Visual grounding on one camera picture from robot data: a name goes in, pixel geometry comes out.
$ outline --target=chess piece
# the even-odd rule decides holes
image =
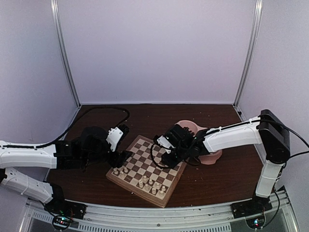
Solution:
[[[120,177],[124,178],[125,177],[125,173],[123,171],[120,171]]]
[[[143,183],[143,180],[142,180],[142,179],[139,180],[139,186],[140,186],[141,189],[144,187],[144,183]]]
[[[145,184],[145,190],[147,190],[147,191],[150,190],[150,186],[148,184]]]

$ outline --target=brown tabletop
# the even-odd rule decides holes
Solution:
[[[179,120],[191,120],[203,127],[240,122],[232,105],[117,106],[131,112],[126,122],[130,133],[120,144],[119,151],[126,149],[136,136],[152,139]],[[79,114],[90,107],[83,106]],[[125,113],[116,110],[94,110],[70,130],[66,139],[78,137],[83,128],[88,126],[109,130],[124,116]],[[88,167],[84,173],[81,170],[51,170],[48,182],[60,185],[69,200],[112,206],[155,207],[109,181],[105,177],[109,169],[107,163],[100,163]],[[214,165],[187,165],[167,207],[226,203],[250,198],[261,170],[262,163],[253,145],[225,149]]]

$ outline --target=pink object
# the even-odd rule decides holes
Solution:
[[[177,122],[176,124],[180,125],[182,128],[189,128],[189,130],[192,131],[194,134],[196,134],[200,130],[207,129],[207,127],[200,127],[196,123],[189,120],[182,120]],[[211,165],[215,164],[216,161],[221,157],[221,155],[222,150],[219,150],[206,156],[200,156],[199,159],[201,160],[202,164]]]

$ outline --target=white backdrop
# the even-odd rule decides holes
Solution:
[[[62,0],[81,103],[232,103],[254,0]]]
[[[0,0],[0,140],[49,142],[76,112],[49,0]],[[43,180],[46,169],[20,169]],[[0,188],[0,232],[16,232],[27,198]]]
[[[309,2],[264,1],[249,78],[240,101],[247,118],[269,108],[309,141]],[[291,135],[292,153],[308,150]],[[309,156],[291,159],[280,184],[287,188],[302,232],[309,231]]]

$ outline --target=chessboard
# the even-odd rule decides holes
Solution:
[[[186,163],[181,162],[173,169],[158,168],[150,157],[152,145],[153,141],[139,135],[127,149],[133,152],[133,155],[123,167],[111,168],[106,177],[137,196],[164,208],[183,174]],[[164,148],[154,146],[154,160],[161,166],[164,166],[161,163],[164,153]]]

